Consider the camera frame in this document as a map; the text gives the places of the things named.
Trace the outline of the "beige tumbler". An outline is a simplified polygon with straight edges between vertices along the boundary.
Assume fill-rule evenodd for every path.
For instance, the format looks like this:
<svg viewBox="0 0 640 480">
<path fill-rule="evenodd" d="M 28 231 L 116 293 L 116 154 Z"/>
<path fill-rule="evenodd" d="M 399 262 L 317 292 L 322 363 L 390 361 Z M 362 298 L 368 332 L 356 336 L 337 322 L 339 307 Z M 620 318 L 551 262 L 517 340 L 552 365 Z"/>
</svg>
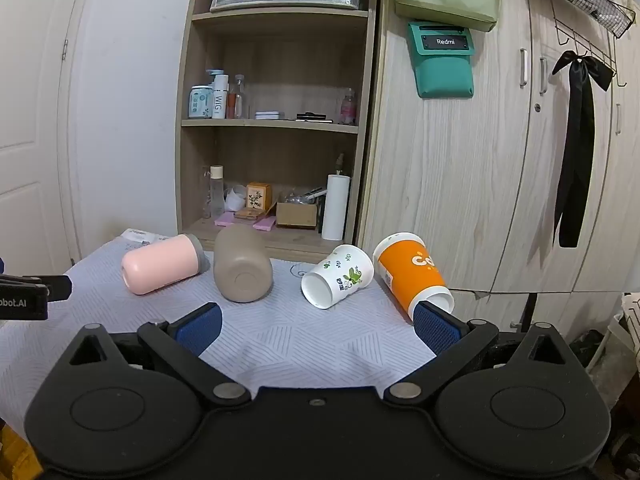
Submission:
<svg viewBox="0 0 640 480">
<path fill-rule="evenodd" d="M 272 264 L 257 231 L 235 224 L 217 234 L 214 279 L 221 295 L 239 304 L 268 294 L 273 284 Z"/>
</svg>

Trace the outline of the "orange paper cup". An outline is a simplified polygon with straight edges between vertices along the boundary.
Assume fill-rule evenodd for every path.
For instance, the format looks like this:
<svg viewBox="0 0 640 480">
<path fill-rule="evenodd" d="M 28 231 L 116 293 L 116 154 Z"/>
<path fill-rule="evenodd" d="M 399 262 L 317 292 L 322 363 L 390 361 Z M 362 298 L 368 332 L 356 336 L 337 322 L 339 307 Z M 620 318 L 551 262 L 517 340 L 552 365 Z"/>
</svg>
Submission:
<svg viewBox="0 0 640 480">
<path fill-rule="evenodd" d="M 454 310 L 454 297 L 420 236 L 409 232 L 386 236 L 375 247 L 373 263 L 410 320 L 421 301 L 449 314 Z"/>
</svg>

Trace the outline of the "white floral paper cup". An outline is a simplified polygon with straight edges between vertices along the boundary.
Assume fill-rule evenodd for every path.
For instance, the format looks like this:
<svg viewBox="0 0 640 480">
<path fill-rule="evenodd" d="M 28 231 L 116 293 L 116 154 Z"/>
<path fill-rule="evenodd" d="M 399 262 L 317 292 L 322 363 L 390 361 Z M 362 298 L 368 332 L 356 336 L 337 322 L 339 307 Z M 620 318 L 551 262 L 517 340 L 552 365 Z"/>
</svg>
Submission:
<svg viewBox="0 0 640 480">
<path fill-rule="evenodd" d="M 373 263 L 362 249 L 340 245 L 304 274 L 300 288 L 312 306 L 326 310 L 367 287 L 373 275 Z"/>
</svg>

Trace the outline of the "pink tumbler grey lid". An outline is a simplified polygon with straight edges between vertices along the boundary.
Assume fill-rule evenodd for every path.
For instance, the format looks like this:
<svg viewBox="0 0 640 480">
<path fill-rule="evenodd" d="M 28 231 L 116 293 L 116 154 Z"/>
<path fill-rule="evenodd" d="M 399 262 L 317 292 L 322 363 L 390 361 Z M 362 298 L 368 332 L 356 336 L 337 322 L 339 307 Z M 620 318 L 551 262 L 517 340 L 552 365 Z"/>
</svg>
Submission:
<svg viewBox="0 0 640 480">
<path fill-rule="evenodd" d="M 122 280 L 135 295 L 193 278 L 210 267 L 200 241 L 191 234 L 180 234 L 145 245 L 122 257 Z"/>
</svg>

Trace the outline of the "white paper leaflets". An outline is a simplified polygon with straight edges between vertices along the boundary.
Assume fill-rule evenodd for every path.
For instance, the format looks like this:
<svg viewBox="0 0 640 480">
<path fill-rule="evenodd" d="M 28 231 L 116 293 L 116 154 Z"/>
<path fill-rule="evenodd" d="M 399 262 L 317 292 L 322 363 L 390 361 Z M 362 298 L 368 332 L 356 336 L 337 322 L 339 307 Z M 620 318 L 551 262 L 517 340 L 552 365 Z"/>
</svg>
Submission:
<svg viewBox="0 0 640 480">
<path fill-rule="evenodd" d="M 126 240 L 129 245 L 134 247 L 151 245 L 157 242 L 162 242 L 163 240 L 168 240 L 168 236 L 136 229 L 126 229 L 126 231 L 122 232 L 120 236 Z"/>
</svg>

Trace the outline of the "white patterned tablecloth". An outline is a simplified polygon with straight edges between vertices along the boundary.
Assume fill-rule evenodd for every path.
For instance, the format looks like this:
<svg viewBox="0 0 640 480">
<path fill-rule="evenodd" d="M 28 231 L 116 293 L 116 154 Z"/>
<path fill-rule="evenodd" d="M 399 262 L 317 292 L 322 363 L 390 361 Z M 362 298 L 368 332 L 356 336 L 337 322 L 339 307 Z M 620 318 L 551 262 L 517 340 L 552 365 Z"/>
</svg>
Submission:
<svg viewBox="0 0 640 480">
<path fill-rule="evenodd" d="M 146 296 L 122 281 L 120 262 L 137 243 L 119 236 L 68 270 L 69 300 L 52 304 L 43 322 L 1 327 L 1 417 L 23 429 L 30 401 L 78 330 L 100 323 L 131 333 L 145 322 L 175 322 L 215 301 L 221 333 L 201 358 L 250 392 L 262 387 L 373 386 L 383 391 L 433 359 L 379 281 L 328 310 L 300 290 L 307 263 L 274 260 L 273 288 L 251 304 L 232 304 L 212 274 L 194 276 Z"/>
</svg>

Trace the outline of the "pink sticky note pad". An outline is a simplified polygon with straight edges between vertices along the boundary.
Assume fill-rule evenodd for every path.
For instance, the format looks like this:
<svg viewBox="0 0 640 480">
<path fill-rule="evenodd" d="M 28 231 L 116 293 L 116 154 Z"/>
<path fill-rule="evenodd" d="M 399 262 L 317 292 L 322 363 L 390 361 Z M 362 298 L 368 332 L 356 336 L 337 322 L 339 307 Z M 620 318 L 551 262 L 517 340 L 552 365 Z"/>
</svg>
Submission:
<svg viewBox="0 0 640 480">
<path fill-rule="evenodd" d="M 221 228 L 225 228 L 226 226 L 232 226 L 234 223 L 235 216 L 232 211 L 225 211 L 221 216 L 219 216 L 215 221 L 215 226 L 220 226 Z"/>
</svg>

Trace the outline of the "clear bottle beige cap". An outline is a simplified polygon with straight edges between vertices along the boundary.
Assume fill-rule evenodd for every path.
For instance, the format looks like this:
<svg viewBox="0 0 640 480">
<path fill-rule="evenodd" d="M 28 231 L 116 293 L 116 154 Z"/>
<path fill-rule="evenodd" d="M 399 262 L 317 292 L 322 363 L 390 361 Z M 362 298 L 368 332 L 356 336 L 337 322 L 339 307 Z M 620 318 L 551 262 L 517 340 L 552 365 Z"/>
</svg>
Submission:
<svg viewBox="0 0 640 480">
<path fill-rule="evenodd" d="M 224 214 L 224 167 L 209 167 L 209 212 L 216 220 Z"/>
</svg>

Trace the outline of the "white tape roll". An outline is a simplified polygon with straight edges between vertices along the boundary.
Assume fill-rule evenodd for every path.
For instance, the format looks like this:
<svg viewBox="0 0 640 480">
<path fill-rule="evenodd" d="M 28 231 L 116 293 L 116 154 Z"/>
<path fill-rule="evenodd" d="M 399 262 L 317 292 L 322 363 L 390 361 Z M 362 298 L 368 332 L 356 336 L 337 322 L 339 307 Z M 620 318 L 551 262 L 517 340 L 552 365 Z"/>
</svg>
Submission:
<svg viewBox="0 0 640 480">
<path fill-rule="evenodd" d="M 246 205 L 246 187 L 243 185 L 232 185 L 228 188 L 224 208 L 226 211 L 238 212 Z"/>
</svg>

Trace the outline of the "wooden wardrobe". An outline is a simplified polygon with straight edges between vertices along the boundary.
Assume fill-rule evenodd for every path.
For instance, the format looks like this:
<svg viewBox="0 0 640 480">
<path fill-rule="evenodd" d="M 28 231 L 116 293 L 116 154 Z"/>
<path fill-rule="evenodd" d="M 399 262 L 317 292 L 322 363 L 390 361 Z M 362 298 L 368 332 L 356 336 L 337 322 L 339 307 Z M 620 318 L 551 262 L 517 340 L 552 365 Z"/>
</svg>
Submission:
<svg viewBox="0 0 640 480">
<path fill-rule="evenodd" d="M 554 64 L 608 33 L 563 0 L 501 0 L 490 32 L 474 32 L 472 98 L 424 100 L 416 92 L 408 23 L 380 0 L 359 244 L 387 235 L 423 238 L 454 294 L 458 315 L 518 325 L 526 304 L 567 339 L 608 325 L 634 260 L 639 231 L 620 211 L 639 184 L 637 142 L 614 136 L 617 87 L 593 93 L 596 138 L 578 243 L 554 221 L 570 102 Z"/>
</svg>

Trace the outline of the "orange decorated box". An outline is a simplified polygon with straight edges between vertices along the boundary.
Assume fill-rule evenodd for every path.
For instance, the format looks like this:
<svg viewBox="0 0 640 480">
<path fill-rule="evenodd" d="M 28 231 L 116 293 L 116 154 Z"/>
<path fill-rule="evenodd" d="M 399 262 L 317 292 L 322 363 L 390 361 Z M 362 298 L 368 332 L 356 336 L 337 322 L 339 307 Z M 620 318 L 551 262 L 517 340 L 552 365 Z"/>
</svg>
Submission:
<svg viewBox="0 0 640 480">
<path fill-rule="evenodd" d="M 250 182 L 246 187 L 246 206 L 268 211 L 272 205 L 272 187 L 269 183 Z"/>
</svg>

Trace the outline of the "small cardboard box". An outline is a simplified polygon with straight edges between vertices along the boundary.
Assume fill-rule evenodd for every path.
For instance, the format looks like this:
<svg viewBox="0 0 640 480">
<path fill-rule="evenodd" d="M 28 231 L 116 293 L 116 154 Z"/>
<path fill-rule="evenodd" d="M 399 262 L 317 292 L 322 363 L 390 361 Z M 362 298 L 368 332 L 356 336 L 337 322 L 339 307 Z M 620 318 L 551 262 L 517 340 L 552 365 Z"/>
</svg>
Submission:
<svg viewBox="0 0 640 480">
<path fill-rule="evenodd" d="M 286 228 L 315 228 L 318 208 L 315 204 L 278 203 L 276 219 L 278 226 Z"/>
</svg>

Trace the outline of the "white paper towel roll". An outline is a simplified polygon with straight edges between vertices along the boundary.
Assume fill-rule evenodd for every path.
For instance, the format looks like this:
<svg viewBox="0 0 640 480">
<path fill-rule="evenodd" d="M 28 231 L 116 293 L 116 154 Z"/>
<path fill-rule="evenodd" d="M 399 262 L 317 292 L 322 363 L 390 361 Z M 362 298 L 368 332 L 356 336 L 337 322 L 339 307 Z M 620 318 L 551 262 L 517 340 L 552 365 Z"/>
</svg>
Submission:
<svg viewBox="0 0 640 480">
<path fill-rule="evenodd" d="M 328 175 L 321 230 L 324 240 L 339 242 L 343 239 L 349 187 L 350 177 L 344 174 Z"/>
</svg>

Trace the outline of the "blue white jar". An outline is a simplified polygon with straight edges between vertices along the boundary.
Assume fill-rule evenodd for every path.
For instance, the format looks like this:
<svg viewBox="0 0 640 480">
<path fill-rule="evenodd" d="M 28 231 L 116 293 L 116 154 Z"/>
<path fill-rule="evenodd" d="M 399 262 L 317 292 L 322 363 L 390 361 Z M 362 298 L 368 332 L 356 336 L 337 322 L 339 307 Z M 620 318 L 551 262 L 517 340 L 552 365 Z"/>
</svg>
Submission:
<svg viewBox="0 0 640 480">
<path fill-rule="evenodd" d="M 193 86 L 189 94 L 188 117 L 206 119 L 213 117 L 213 88 L 208 84 Z"/>
</svg>

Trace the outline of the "red liquid bottle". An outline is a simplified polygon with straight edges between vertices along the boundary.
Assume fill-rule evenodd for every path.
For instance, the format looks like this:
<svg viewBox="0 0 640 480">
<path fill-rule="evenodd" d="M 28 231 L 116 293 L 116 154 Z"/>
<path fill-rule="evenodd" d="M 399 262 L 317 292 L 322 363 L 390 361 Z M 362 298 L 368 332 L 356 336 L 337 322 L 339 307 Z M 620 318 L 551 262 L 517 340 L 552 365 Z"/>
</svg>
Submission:
<svg viewBox="0 0 640 480">
<path fill-rule="evenodd" d="M 228 93 L 227 117 L 230 119 L 246 119 L 248 117 L 248 101 L 245 95 L 245 77 L 234 76 Z"/>
</svg>

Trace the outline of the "pink small bottle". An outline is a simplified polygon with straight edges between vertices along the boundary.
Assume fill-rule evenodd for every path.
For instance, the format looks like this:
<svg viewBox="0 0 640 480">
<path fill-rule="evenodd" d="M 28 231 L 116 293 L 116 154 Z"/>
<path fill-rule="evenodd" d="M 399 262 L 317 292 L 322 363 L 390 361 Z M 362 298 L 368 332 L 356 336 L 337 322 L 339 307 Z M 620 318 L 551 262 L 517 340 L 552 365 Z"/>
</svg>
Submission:
<svg viewBox="0 0 640 480">
<path fill-rule="evenodd" d="M 341 104 L 340 123 L 354 126 L 357 120 L 357 95 L 356 91 L 348 88 Z"/>
</svg>

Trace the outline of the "white spray bottle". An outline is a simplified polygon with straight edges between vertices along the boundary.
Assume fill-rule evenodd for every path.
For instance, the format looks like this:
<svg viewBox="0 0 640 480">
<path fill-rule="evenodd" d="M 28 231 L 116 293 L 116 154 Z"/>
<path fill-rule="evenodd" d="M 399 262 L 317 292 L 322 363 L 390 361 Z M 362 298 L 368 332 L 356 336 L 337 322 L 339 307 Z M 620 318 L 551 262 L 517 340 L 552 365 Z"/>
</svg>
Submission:
<svg viewBox="0 0 640 480">
<path fill-rule="evenodd" d="M 227 98 L 229 91 L 229 76 L 218 68 L 206 70 L 208 76 L 212 77 L 210 88 L 213 90 L 212 117 L 214 119 L 224 119 L 227 113 Z"/>
</svg>

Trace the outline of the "teal Redmi pouch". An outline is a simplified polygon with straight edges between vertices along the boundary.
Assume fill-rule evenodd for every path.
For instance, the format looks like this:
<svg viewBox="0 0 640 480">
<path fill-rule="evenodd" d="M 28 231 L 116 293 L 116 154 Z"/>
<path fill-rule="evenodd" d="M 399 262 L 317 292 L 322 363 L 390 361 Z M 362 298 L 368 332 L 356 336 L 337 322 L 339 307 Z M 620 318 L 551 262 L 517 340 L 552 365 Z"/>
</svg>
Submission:
<svg viewBox="0 0 640 480">
<path fill-rule="evenodd" d="M 471 99 L 475 53 L 469 29 L 410 21 L 408 46 L 416 92 L 421 99 Z"/>
</svg>

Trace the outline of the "white door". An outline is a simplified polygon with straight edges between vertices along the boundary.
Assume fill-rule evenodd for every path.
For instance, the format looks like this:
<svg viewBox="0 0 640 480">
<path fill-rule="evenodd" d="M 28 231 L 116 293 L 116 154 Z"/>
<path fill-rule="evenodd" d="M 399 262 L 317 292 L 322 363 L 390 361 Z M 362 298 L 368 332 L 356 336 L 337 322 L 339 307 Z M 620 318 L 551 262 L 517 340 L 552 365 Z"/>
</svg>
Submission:
<svg viewBox="0 0 640 480">
<path fill-rule="evenodd" d="M 72 260 L 58 178 L 58 95 L 75 0 L 1 0 L 1 258 L 6 273 Z"/>
</svg>

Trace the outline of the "wooden shelf unit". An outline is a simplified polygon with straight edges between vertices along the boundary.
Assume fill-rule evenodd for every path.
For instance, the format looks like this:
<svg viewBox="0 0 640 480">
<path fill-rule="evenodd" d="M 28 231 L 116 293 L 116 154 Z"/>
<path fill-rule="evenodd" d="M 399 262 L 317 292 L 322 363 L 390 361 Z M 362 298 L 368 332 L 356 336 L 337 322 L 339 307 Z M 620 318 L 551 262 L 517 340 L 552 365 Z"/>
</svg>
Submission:
<svg viewBox="0 0 640 480">
<path fill-rule="evenodd" d="M 176 211 L 182 232 L 212 248 L 218 230 L 204 216 L 200 175 L 224 167 L 229 183 L 269 183 L 275 196 L 350 177 L 343 240 L 351 243 L 366 151 L 375 73 L 378 0 L 337 6 L 249 6 L 213 11 L 190 0 L 178 82 Z M 190 119 L 188 96 L 206 70 L 245 77 L 246 119 Z M 356 125 L 340 123 L 348 88 Z"/>
</svg>

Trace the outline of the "black ribbon bow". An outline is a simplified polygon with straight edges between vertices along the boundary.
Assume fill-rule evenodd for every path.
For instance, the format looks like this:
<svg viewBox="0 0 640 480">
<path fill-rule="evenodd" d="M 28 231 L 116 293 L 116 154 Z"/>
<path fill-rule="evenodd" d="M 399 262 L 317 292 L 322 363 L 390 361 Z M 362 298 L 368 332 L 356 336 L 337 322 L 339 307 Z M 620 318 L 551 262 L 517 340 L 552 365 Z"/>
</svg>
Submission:
<svg viewBox="0 0 640 480">
<path fill-rule="evenodd" d="M 584 224 L 596 140 L 592 83 L 610 88 L 613 71 L 598 58 L 565 51 L 552 74 L 568 68 L 570 100 L 561 172 L 554 203 L 554 236 L 563 248 L 576 248 Z"/>
</svg>

